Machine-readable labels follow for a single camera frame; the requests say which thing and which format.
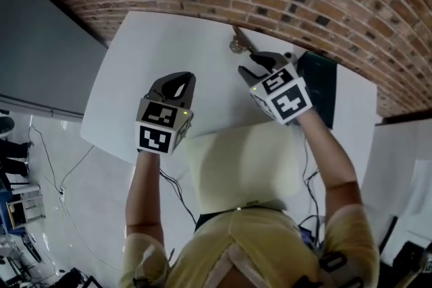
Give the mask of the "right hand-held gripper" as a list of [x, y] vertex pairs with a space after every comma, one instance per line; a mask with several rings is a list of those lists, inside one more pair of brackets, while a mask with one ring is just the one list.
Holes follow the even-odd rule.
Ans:
[[250, 58], [268, 73], [258, 76], [244, 66], [238, 73], [250, 88], [259, 107], [272, 119], [286, 125], [312, 107], [306, 82], [292, 62], [280, 53], [257, 51]]

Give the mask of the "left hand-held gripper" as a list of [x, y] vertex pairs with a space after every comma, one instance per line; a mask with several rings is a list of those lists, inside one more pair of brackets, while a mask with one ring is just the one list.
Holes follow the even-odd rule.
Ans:
[[196, 76], [177, 72], [156, 80], [150, 97], [141, 98], [136, 116], [139, 151], [171, 155], [186, 137], [194, 117], [191, 111]]

